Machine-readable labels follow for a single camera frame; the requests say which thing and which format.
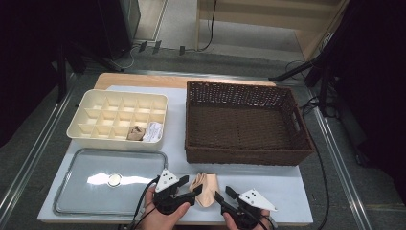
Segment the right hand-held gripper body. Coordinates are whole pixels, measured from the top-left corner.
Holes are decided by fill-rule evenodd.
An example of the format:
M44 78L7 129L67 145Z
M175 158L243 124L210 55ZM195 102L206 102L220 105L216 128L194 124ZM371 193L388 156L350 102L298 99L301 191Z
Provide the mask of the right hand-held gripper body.
M229 213L239 229L253 229L257 224L260 224L262 210L268 210L270 213L277 211L277 208L255 189L239 194L239 199L235 199L235 201L237 207L228 204L224 199L221 215L224 212ZM271 216L268 221L273 229L278 228L278 224Z

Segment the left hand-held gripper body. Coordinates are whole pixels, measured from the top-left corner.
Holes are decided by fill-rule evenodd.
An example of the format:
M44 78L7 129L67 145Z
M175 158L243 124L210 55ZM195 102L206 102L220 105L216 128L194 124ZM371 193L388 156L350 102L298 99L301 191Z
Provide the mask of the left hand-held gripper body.
M153 204L156 209L163 215L170 215L185 202L191 206L195 203L195 198L182 198L179 195L177 182L179 179L168 169L163 169L153 195Z

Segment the white sock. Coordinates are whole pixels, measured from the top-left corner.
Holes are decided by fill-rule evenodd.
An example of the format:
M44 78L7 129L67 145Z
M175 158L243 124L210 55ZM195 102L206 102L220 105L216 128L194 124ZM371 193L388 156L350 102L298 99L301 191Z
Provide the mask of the white sock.
M143 136L144 142L158 142L163 133L163 125L158 122L150 122L147 125L145 135Z

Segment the cream divided storage box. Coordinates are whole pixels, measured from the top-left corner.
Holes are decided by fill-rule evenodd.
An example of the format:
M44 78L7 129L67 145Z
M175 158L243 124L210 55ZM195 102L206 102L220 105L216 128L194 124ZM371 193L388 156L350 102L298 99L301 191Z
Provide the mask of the cream divided storage box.
M92 89L87 91L66 134L85 148L158 151L158 142L127 140L131 127L146 130L150 122L164 125L168 98L162 94Z

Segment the brown woven basket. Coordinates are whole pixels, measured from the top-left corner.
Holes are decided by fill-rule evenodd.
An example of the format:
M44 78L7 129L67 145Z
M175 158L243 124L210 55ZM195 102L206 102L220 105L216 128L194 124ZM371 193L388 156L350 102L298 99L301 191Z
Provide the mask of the brown woven basket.
M189 81L190 163L297 166L315 151L291 89Z

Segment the clear lid with round knob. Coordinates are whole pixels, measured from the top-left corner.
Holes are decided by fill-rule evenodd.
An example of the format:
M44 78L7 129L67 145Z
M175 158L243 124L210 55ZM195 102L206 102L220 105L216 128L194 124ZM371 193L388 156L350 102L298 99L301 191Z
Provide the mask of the clear lid with round knob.
M146 185L166 166L162 152L81 149L59 187L55 209L69 215L131 216Z

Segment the person's right hand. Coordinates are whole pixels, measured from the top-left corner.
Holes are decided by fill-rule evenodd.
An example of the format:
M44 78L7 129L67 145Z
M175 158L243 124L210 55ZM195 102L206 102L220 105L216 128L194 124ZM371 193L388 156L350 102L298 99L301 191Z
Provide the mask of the person's right hand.
M260 224L257 224L252 230L273 230L268 221L270 212L268 210L262 210L261 214L262 217L260 219ZM229 213L224 212L222 216L224 217L226 226L229 230L240 230Z

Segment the person's left hand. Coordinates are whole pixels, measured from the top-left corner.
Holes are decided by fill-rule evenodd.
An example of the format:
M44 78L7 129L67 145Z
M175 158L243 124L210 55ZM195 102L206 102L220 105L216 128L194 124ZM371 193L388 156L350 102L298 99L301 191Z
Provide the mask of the person's left hand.
M182 218L190 208L190 204L185 202L170 215L161 214L152 202L155 192L154 187L150 187L145 195L145 205L143 220L138 226L140 230L172 230L180 218Z

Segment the white table mat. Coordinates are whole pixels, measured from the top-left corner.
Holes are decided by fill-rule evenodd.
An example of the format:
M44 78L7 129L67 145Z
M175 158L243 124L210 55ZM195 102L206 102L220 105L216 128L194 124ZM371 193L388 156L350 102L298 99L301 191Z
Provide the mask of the white table mat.
M158 93L169 98L169 114L163 134L163 147L160 151L167 157L171 173L180 177L195 178L198 173L215 173L219 187L230 186L242 194L251 189L266 197L277 211L271 217L278 225L307 225L313 221L305 186L298 167L260 166L246 164L190 164L186 160L185 143L185 101L186 91L164 87L113 87L116 91ZM69 215L60 214L55 209L56 195L63 183L69 166L77 151L83 147L76 141L70 144L65 154L46 200L37 218L48 223L99 223L119 224L132 221L131 216L112 215Z

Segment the black metal stand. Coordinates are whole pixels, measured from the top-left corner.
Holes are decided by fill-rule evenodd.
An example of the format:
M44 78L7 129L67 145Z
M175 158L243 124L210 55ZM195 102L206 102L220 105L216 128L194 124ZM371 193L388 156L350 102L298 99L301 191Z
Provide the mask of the black metal stand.
M333 79L333 75L330 63L328 62L328 51L322 51L317 57L304 62L284 74L269 78L269 80L284 81L307 69L309 69L309 73L304 78L304 84L307 87L313 87L317 82L321 83L318 95L318 107L324 117L329 117L327 113L327 91L328 84Z

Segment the black tripod stand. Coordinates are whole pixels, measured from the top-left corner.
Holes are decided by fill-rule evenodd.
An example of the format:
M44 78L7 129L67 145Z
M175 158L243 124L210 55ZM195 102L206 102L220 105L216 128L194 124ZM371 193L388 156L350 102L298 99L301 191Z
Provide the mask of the black tripod stand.
M58 85L58 96L56 101L58 103L61 102L67 95L66 63L69 63L74 73L83 73L86 69L86 65L82 56L93 59L98 64L110 71L124 71L123 67L113 65L77 42L62 40L58 43L56 51L56 72Z

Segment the dark curtain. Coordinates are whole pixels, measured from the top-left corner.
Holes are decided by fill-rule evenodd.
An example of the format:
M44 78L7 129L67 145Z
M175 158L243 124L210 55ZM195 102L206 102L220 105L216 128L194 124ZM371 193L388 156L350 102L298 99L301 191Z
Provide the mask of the dark curtain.
M406 205L406 0L350 0L325 51L365 134L357 148Z
M0 148L57 85L56 51L82 0L0 0Z

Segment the black cabinet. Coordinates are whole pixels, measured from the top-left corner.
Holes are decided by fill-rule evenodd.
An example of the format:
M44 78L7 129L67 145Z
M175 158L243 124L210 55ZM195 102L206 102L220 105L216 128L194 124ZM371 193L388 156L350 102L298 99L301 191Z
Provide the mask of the black cabinet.
M107 56L120 58L133 45L141 12L138 0L98 0Z

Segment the light wooden shelf unit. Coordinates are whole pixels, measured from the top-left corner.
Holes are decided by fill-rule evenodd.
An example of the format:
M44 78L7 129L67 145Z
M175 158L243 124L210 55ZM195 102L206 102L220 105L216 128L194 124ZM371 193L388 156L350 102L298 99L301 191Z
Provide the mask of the light wooden shelf unit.
M315 57L324 37L340 24L350 0L196 0L195 44L199 22L210 19L239 24L292 29L303 57Z

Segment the metal rail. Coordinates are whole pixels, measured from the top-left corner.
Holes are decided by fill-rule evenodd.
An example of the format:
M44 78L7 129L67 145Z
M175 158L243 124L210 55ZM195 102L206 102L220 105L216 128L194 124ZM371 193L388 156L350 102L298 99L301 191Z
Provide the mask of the metal rail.
M54 88L35 108L14 133L10 141L0 148L0 216L6 213L22 191L22 182L30 160L42 146L56 117L65 103L56 102L58 89Z
M365 206L352 182L350 173L331 131L328 120L322 115L319 108L315 110L315 117L324 136L328 153L346 195L347 204L351 209L358 230L372 230L372 225L366 213Z

